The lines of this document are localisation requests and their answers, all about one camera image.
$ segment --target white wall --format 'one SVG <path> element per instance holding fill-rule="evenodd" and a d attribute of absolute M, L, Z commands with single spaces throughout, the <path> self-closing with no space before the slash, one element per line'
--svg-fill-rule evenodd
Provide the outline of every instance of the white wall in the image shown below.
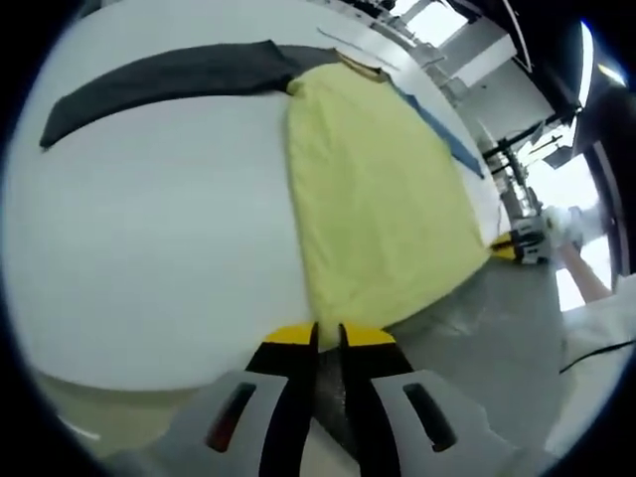
<path fill-rule="evenodd" d="M 473 85 L 460 109 L 476 115 L 495 139 L 520 132 L 554 113 L 512 60 Z"/>

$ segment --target garment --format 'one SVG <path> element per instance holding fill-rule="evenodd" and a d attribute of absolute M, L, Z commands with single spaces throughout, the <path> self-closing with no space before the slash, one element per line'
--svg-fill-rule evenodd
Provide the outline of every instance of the garment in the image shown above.
<path fill-rule="evenodd" d="M 288 92 L 290 187 L 327 343 L 343 320 L 407 318 L 486 261 L 448 146 L 390 84 L 325 65 Z"/>
<path fill-rule="evenodd" d="M 439 134 L 439 136 L 448 143 L 450 147 L 450 151 L 452 152 L 455 159 L 461 162 L 468 169 L 473 171 L 482 179 L 484 178 L 484 173 L 481 170 L 481 165 L 479 164 L 479 160 L 468 150 L 466 146 L 464 146 L 459 139 L 455 137 L 455 135 L 450 132 L 446 126 L 444 126 L 441 122 L 437 120 L 435 116 L 433 116 L 430 112 L 428 112 L 425 108 L 419 104 L 417 98 L 412 94 L 407 94 L 401 89 L 399 89 L 393 82 L 391 85 L 396 90 L 397 94 L 406 101 L 410 107 L 412 107 L 419 116 L 426 121 L 426 123 L 433 128 L 433 130 Z"/>
<path fill-rule="evenodd" d="M 619 283 L 617 293 L 604 300 L 563 313 L 565 357 L 563 366 L 617 343 L 636 338 L 636 275 Z M 546 450 L 565 455 L 593 423 L 609 399 L 634 347 L 580 361 L 561 375 L 564 388 L 560 417 L 546 443 Z"/>
<path fill-rule="evenodd" d="M 285 91 L 289 81 L 305 71 L 338 61 L 335 50 L 278 47 L 271 41 L 208 45 L 144 58 L 106 73 L 58 100 L 40 145 L 51 147 L 87 124 L 152 102 Z"/>

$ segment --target white tabletop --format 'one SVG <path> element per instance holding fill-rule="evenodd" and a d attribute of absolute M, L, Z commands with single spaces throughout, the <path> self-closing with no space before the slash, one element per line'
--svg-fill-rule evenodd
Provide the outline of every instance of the white tabletop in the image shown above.
<path fill-rule="evenodd" d="M 46 152 L 38 145 L 55 101 L 99 75 L 170 50 L 267 39 L 337 47 L 383 67 L 480 157 L 406 52 L 321 6 L 127 0 L 98 11 L 54 48 L 8 150 L 4 278 L 39 370 L 99 388 L 198 386 L 244 365 L 272 329 L 310 318 L 287 190 L 284 94 L 146 105 Z M 457 167 L 489 242 L 501 222 L 495 185 Z"/>

